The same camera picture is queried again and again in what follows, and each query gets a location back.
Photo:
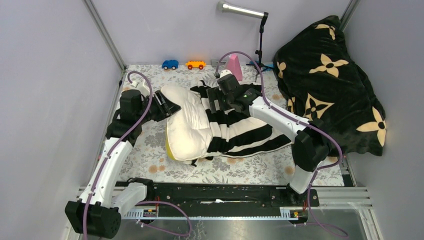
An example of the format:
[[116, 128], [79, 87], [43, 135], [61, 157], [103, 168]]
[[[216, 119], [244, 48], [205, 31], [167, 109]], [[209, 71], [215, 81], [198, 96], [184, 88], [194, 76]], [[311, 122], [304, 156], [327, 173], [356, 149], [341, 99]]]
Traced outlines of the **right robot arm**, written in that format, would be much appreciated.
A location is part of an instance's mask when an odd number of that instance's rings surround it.
[[306, 199], [318, 165], [333, 148], [333, 139], [321, 128], [319, 119], [309, 120], [272, 103], [265, 88], [242, 86], [233, 74], [217, 80], [217, 86], [206, 91], [212, 113], [235, 110], [261, 120], [283, 133], [291, 141], [295, 173], [290, 180], [287, 201], [293, 206]]

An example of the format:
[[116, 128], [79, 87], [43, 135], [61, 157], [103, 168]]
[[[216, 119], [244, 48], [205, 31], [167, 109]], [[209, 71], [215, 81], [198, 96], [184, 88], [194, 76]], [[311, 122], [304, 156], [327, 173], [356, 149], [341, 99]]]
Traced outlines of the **silver flashlight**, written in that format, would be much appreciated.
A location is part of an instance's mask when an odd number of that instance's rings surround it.
[[[261, 20], [260, 25], [259, 25], [259, 49], [257, 49], [255, 51], [255, 54], [258, 56], [258, 61], [263, 63], [263, 61], [262, 61], [263, 60], [263, 33], [264, 33], [265, 24], [268, 20], [269, 13], [266, 12], [266, 11], [257, 11], [257, 10], [233, 5], [233, 4], [228, 3], [226, 1], [219, 1], [218, 4], [217, 4], [217, 9], [220, 12], [223, 12], [223, 13], [233, 13], [233, 14], [247, 16], [247, 17], [251, 17], [251, 18], [257, 18], [257, 19]], [[219, 71], [219, 67], [222, 63], [222, 60], [224, 58], [226, 58], [227, 56], [230, 56], [231, 54], [237, 54], [237, 56], [238, 56], [238, 54], [246, 56], [251, 61], [251, 63], [249, 65], [255, 66], [258, 74], [262, 74], [264, 71], [270, 71], [270, 70], [261, 69], [255, 63], [255, 60], [253, 60], [253, 58], [248, 56], [246, 53], [243, 53], [241, 51], [231, 51], [231, 52], [224, 54], [217, 61], [217, 64], [216, 64], [216, 67], [215, 67], [215, 75], [217, 77], [219, 77], [218, 71]]]

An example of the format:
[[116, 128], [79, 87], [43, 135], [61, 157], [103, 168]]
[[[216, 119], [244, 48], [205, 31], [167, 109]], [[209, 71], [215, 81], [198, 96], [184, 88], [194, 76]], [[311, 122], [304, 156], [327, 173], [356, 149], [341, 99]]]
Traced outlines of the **black white striped pillow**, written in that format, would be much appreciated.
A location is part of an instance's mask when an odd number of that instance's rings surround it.
[[200, 158], [212, 160], [218, 156], [246, 158], [274, 152], [291, 144], [287, 136], [257, 118], [234, 109], [213, 113], [207, 96], [209, 89], [203, 80], [189, 89], [194, 94], [197, 108], [190, 113], [201, 125], [188, 137], [192, 161]]

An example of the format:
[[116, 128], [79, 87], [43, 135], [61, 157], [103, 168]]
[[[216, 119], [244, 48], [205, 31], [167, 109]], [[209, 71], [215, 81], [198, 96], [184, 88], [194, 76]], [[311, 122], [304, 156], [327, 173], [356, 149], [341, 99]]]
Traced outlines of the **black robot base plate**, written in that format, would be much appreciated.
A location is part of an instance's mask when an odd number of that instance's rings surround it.
[[258, 220], [306, 217], [308, 207], [319, 205], [316, 190], [298, 195], [285, 186], [154, 183], [135, 208], [143, 219]]

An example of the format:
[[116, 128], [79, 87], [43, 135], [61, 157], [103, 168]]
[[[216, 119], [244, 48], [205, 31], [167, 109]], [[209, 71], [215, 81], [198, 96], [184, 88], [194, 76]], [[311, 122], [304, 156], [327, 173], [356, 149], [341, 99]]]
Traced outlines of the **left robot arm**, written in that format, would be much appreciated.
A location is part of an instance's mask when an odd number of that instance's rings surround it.
[[69, 201], [64, 209], [76, 233], [112, 239], [120, 228], [122, 217], [136, 204], [148, 206], [156, 200], [153, 181], [145, 178], [130, 180], [117, 196], [113, 196], [113, 192], [120, 170], [142, 133], [142, 125], [149, 121], [160, 122], [179, 110], [181, 106], [161, 90], [153, 94], [128, 90], [121, 94], [93, 176], [78, 200]]

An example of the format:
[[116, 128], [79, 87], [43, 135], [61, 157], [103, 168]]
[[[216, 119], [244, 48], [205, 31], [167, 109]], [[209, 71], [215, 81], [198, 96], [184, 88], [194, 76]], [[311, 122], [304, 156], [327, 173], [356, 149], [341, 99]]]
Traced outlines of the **white yellow pillow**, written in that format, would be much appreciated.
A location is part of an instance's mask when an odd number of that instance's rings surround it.
[[168, 156], [180, 162], [207, 157], [213, 135], [200, 94], [177, 85], [165, 85], [161, 92], [181, 107], [166, 119]]

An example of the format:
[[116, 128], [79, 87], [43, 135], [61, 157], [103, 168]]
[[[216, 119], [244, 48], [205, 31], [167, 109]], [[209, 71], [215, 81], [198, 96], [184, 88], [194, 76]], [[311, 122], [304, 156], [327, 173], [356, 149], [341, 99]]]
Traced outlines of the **pink metronome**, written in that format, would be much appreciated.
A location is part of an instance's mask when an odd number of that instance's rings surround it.
[[225, 65], [225, 69], [229, 70], [239, 82], [243, 80], [241, 64], [237, 54], [233, 53], [229, 55], [228, 61], [226, 62], [226, 65]]

